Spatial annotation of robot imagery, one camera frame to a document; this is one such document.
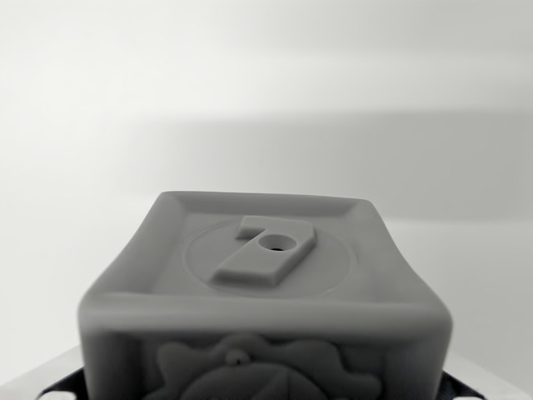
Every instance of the block top face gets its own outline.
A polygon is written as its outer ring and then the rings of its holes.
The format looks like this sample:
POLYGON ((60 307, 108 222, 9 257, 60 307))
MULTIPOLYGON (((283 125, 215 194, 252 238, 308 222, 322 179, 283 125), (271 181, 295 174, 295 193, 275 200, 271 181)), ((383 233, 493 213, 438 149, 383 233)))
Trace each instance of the block top face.
POLYGON ((296 319, 301 330, 379 340, 450 320, 375 208, 337 197, 165 192, 89 297, 106 299, 119 330, 146 329, 155 313, 199 331, 290 330, 296 319))

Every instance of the white backdrop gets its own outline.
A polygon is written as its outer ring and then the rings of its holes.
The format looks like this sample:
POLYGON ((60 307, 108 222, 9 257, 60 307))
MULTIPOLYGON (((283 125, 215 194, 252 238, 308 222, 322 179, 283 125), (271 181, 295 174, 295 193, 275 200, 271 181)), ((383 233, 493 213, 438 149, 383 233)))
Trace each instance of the white backdrop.
POLYGON ((533 393, 528 2, 0 2, 0 383, 164 190, 367 198, 533 393))

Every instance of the raised relief design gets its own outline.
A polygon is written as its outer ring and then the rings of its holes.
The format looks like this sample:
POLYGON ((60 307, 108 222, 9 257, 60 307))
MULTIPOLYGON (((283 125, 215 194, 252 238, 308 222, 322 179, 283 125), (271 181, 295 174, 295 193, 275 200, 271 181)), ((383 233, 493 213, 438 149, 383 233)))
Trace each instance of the raised relief design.
POLYGON ((347 371, 335 346, 296 340, 271 344, 232 334, 216 346, 169 342, 157 352, 164 384, 143 400, 376 400, 381 381, 347 371))

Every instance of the gray cube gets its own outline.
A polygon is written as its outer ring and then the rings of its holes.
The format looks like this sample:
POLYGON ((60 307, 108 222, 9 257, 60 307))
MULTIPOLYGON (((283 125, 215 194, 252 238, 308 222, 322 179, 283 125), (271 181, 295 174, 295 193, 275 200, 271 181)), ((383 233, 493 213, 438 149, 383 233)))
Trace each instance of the gray cube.
POLYGON ((165 192, 79 308, 92 400, 430 400, 451 335, 366 200, 165 192))

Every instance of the hole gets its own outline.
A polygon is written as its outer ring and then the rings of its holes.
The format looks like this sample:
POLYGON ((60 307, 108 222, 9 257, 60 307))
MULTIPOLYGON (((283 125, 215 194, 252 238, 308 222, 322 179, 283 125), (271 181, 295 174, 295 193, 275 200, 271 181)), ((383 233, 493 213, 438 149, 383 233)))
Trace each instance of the hole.
POLYGON ((249 362, 250 362, 250 356, 248 355, 247 352, 241 349, 235 348, 235 349, 230 350, 226 354, 227 365, 233 365, 233 366, 243 365, 243 364, 248 364, 249 362))
POLYGON ((285 235, 266 235, 259 239, 259 244, 272 250, 273 252, 285 252, 291 250, 296 246, 296 242, 292 237, 285 235))

